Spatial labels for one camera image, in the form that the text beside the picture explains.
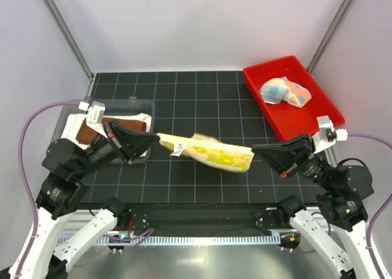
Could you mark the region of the brown towel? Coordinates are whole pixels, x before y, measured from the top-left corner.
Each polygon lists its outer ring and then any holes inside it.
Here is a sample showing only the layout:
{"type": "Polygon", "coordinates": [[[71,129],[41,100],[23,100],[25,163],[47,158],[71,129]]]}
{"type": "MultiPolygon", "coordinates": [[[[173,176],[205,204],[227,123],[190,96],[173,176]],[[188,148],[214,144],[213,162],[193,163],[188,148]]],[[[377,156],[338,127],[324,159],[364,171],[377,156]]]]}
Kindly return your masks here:
{"type": "MultiPolygon", "coordinates": [[[[113,118],[113,117],[104,117],[102,119],[102,123],[105,124],[108,121],[114,120],[119,125],[125,127],[128,130],[134,130],[139,132],[146,132],[147,131],[147,124],[146,122],[135,120],[135,119],[120,119],[120,118],[113,118]]],[[[76,140],[79,144],[89,145],[90,142],[93,140],[97,132],[92,128],[86,125],[86,120],[83,120],[80,128],[77,130],[76,140]]]]}

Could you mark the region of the large white towel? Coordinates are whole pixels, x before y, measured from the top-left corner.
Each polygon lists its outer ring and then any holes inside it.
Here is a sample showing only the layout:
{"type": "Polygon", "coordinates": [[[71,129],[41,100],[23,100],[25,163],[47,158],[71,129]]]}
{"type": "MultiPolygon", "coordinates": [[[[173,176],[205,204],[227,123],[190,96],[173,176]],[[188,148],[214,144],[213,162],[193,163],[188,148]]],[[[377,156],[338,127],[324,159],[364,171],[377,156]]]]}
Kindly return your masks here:
{"type": "MultiPolygon", "coordinates": [[[[142,122],[146,125],[146,131],[149,132],[151,128],[152,117],[150,115],[140,113],[136,116],[104,116],[102,122],[115,119],[116,122],[125,126],[132,122],[142,122]]],[[[86,125],[85,114],[70,114],[67,117],[67,121],[64,129],[62,130],[61,136],[56,136],[55,139],[66,138],[71,142],[77,144],[82,149],[89,147],[90,142],[96,135],[96,131],[86,125]],[[82,127],[86,126],[87,132],[92,132],[91,136],[87,136],[85,140],[82,140],[82,127]]]]}

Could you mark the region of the patterned white cloth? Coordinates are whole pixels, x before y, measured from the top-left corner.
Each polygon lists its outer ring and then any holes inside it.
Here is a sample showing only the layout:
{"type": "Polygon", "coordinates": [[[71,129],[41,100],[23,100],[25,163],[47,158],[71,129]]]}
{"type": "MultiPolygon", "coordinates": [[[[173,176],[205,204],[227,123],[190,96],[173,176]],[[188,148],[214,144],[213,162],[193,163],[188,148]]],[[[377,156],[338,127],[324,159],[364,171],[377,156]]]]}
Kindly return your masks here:
{"type": "Polygon", "coordinates": [[[291,106],[302,108],[311,99],[311,93],[298,83],[283,78],[272,78],[259,89],[259,94],[263,101],[270,105],[277,105],[281,102],[288,103],[291,106]]]}

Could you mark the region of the yellow crocodile print towel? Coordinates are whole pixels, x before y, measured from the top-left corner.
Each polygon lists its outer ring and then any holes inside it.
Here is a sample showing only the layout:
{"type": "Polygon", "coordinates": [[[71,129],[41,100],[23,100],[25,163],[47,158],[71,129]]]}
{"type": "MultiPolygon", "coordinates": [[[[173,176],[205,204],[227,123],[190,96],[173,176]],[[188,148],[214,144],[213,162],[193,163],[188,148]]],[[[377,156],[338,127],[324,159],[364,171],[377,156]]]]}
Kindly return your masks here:
{"type": "Polygon", "coordinates": [[[194,133],[190,138],[158,133],[161,146],[171,151],[173,157],[190,157],[212,168],[234,173],[245,173],[254,158],[252,149],[219,141],[216,138],[194,133]]]}

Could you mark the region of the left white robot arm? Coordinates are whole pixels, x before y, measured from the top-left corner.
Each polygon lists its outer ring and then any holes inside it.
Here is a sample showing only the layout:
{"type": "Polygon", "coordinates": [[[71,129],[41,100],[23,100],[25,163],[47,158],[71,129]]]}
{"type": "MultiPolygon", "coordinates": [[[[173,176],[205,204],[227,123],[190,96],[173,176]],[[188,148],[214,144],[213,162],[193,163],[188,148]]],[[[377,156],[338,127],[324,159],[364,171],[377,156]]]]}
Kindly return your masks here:
{"type": "Polygon", "coordinates": [[[52,142],[42,162],[49,175],[33,202],[29,237],[14,264],[1,271],[1,278],[67,278],[98,238],[112,229],[127,228],[129,206],[109,198],[87,225],[62,246],[57,244],[89,189],[84,179],[117,158],[133,163],[159,140],[155,133],[129,130],[111,120],[87,149],[66,138],[52,142]]]}

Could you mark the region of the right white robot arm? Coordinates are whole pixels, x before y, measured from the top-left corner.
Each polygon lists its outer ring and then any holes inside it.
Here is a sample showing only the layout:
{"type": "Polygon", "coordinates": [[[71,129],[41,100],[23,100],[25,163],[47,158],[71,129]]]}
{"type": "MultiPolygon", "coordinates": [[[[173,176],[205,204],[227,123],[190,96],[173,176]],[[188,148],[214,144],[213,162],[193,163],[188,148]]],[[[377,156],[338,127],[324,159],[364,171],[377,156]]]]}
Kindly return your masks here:
{"type": "Polygon", "coordinates": [[[345,141],[347,131],[318,132],[314,136],[301,134],[288,141],[252,146],[252,151],[266,162],[281,178],[298,173],[324,189],[316,200],[321,215],[333,226],[343,247],[322,230],[304,203],[289,196],[277,204],[276,221],[284,228],[297,230],[333,271],[334,278],[391,278],[373,244],[372,228],[379,215],[388,207],[388,198],[372,217],[363,200],[374,193],[372,175],[366,164],[350,159],[331,166],[318,153],[345,141]]]}

